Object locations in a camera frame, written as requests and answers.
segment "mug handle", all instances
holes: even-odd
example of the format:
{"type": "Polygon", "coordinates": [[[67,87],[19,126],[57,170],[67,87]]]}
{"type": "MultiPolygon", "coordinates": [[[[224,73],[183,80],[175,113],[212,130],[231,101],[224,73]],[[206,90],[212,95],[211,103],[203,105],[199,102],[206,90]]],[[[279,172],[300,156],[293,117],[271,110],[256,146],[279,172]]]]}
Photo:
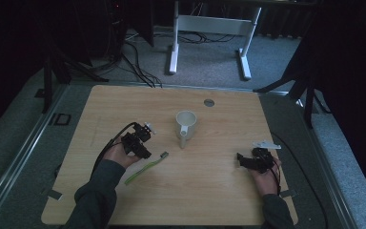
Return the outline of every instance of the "mug handle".
{"type": "Polygon", "coordinates": [[[188,126],[182,126],[180,129],[180,148],[184,148],[186,146],[186,136],[188,132],[188,126]]]}

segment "black stand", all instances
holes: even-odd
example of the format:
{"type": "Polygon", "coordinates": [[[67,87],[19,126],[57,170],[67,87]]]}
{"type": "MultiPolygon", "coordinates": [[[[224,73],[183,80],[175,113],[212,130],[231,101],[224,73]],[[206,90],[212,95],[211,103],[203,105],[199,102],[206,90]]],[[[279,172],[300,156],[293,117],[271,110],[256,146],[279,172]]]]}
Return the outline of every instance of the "black stand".
{"type": "Polygon", "coordinates": [[[46,56],[44,64],[44,108],[43,114],[49,109],[52,103],[52,78],[51,73],[54,72],[57,80],[61,84],[69,84],[71,82],[71,75],[68,72],[67,65],[73,66],[79,72],[84,73],[94,81],[109,82],[109,79],[102,78],[92,72],[81,64],[73,61],[71,58],[61,52],[55,45],[50,33],[47,31],[46,26],[38,13],[38,7],[34,5],[33,1],[29,1],[28,7],[30,14],[32,15],[38,30],[40,31],[39,37],[41,38],[41,45],[43,52],[46,56]]]}
{"type": "Polygon", "coordinates": [[[296,73],[290,73],[290,74],[284,73],[281,79],[277,80],[276,82],[264,88],[255,89],[254,92],[265,94],[281,85],[284,85],[292,80],[295,80],[295,84],[290,89],[288,95],[291,99],[299,99],[305,92],[305,90],[307,91],[304,120],[309,128],[313,128],[311,118],[312,118],[312,110],[313,110],[312,108],[315,96],[315,82],[318,73],[319,73],[318,66],[316,66],[315,64],[310,64],[310,66],[307,67],[305,70],[299,70],[296,73]]]}

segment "gray tape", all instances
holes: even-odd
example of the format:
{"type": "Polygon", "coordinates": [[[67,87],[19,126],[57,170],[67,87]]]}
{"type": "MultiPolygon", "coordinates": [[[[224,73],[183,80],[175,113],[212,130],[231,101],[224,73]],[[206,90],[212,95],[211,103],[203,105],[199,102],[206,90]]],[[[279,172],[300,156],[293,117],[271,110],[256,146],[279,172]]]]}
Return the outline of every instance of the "gray tape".
{"type": "Polygon", "coordinates": [[[48,195],[50,198],[55,198],[56,200],[60,200],[62,197],[61,193],[58,193],[57,191],[54,190],[49,190],[48,195]]]}
{"type": "Polygon", "coordinates": [[[298,193],[293,189],[289,189],[289,190],[286,190],[286,191],[282,191],[280,193],[280,195],[281,195],[282,198],[286,198],[286,197],[292,197],[293,198],[293,197],[297,196],[298,193]]]}

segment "person's left hand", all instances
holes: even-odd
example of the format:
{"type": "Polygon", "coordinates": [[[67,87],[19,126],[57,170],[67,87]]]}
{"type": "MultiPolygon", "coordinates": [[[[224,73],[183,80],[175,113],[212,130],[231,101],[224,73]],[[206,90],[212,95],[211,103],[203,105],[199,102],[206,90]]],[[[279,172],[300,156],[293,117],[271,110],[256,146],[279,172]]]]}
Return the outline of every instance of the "person's left hand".
{"type": "Polygon", "coordinates": [[[119,163],[124,168],[128,168],[130,165],[134,164],[136,161],[140,160],[139,156],[128,156],[124,151],[123,143],[121,143],[121,136],[114,142],[113,145],[104,155],[103,159],[112,160],[119,163]]]}

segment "tabletop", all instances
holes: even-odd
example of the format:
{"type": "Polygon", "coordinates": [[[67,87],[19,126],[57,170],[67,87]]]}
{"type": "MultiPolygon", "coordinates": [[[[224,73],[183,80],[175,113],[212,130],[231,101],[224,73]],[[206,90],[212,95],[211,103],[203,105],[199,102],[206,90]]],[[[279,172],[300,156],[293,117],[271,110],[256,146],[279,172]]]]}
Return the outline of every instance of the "tabletop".
{"type": "MultiPolygon", "coordinates": [[[[62,197],[48,199],[43,222],[65,224],[75,206],[73,195],[89,181],[98,154],[131,122],[150,122],[156,130],[144,143],[152,156],[134,163],[120,180],[110,224],[259,225],[264,221],[254,181],[236,160],[236,153],[251,156],[253,142],[272,141],[257,94],[99,85],[91,90],[52,187],[62,197]],[[184,149],[175,133],[175,115],[182,110],[193,111],[198,122],[184,149]],[[124,184],[164,152],[169,156],[124,184]]],[[[282,171],[281,186],[288,189],[282,171]]],[[[291,197],[284,199],[297,223],[291,197]]]]}

